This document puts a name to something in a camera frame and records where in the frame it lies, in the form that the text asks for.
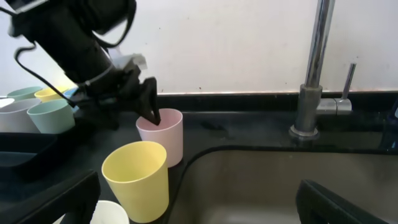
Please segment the faucet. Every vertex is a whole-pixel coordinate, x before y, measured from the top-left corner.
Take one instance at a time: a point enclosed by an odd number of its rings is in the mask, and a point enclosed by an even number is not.
[[[347,96],[356,67],[354,63],[350,65],[343,96],[337,99],[321,99],[322,86],[319,85],[319,81],[334,6],[335,0],[318,0],[307,76],[305,83],[300,85],[297,119],[289,130],[292,136],[301,140],[311,140],[318,137],[316,128],[318,114],[350,114],[352,110],[351,102],[347,99]]]

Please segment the sink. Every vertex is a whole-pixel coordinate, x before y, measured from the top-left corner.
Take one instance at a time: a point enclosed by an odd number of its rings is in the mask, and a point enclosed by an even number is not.
[[[223,146],[193,158],[168,223],[300,223],[295,196],[303,179],[398,223],[397,156],[275,150]]]

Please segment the white wall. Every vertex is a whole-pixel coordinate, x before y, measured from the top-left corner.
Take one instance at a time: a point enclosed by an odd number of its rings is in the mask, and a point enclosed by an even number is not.
[[[317,0],[137,0],[123,54],[142,53],[163,93],[297,92],[304,82]],[[397,0],[336,0],[321,84],[341,91],[398,90]],[[41,85],[14,62],[18,46],[0,14],[0,95]],[[119,39],[124,24],[105,39]],[[43,50],[22,63],[54,84],[69,82]]]

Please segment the robotic hand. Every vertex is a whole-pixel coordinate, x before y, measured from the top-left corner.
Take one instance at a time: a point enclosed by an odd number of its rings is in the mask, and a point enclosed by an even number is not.
[[[133,110],[156,125],[160,123],[156,79],[139,83],[141,71],[132,59],[123,68],[116,68],[105,53],[127,35],[136,13],[135,0],[38,0],[26,5],[21,0],[7,0],[7,3],[16,10],[13,13],[0,9],[12,16],[10,35],[23,35],[34,44],[17,50],[17,63],[55,89],[18,61],[21,52],[40,44],[77,84],[78,91],[68,102],[71,106],[78,105],[83,116],[94,116],[103,122],[110,121],[109,110]],[[93,33],[105,34],[125,19],[126,30],[115,44]],[[111,121],[107,126],[117,128],[118,124]]]

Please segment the cable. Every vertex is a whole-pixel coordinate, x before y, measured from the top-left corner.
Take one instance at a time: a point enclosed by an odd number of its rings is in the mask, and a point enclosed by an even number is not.
[[[47,80],[45,80],[44,78],[42,78],[40,75],[38,75],[37,73],[33,72],[32,70],[30,70],[29,68],[23,66],[23,64],[21,64],[19,62],[19,56],[22,52],[25,51],[30,51],[30,50],[34,50],[36,49],[36,43],[33,43],[33,46],[31,47],[20,47],[15,51],[14,54],[14,59],[15,61],[18,63],[19,66],[21,66],[24,70],[26,70],[27,72],[29,72],[30,74],[32,74],[34,77],[38,78],[40,81],[44,82],[48,87],[50,87],[54,92],[56,92],[58,95],[60,95],[63,99],[65,99],[69,105],[73,108],[76,106],[76,103],[73,102],[72,100],[68,99],[66,96],[64,96],[61,92],[59,92],[53,85],[51,85],[51,83],[49,83]]]
[[[5,12],[5,13],[9,14],[10,16],[16,16],[16,14],[14,12],[11,12],[10,10],[7,10],[3,7],[0,7],[0,11]]]
[[[93,34],[95,40],[104,49],[117,47],[124,40],[124,38],[126,38],[127,33],[129,32],[129,30],[131,28],[132,22],[134,20],[134,16],[136,15],[136,11],[137,11],[137,2],[135,2],[135,0],[126,0],[126,1],[127,1],[127,8],[128,8],[127,25],[126,25],[126,29],[124,30],[123,35],[119,39],[119,41],[117,41],[115,44],[110,44],[108,42],[101,40],[100,38],[98,38],[96,35]]]

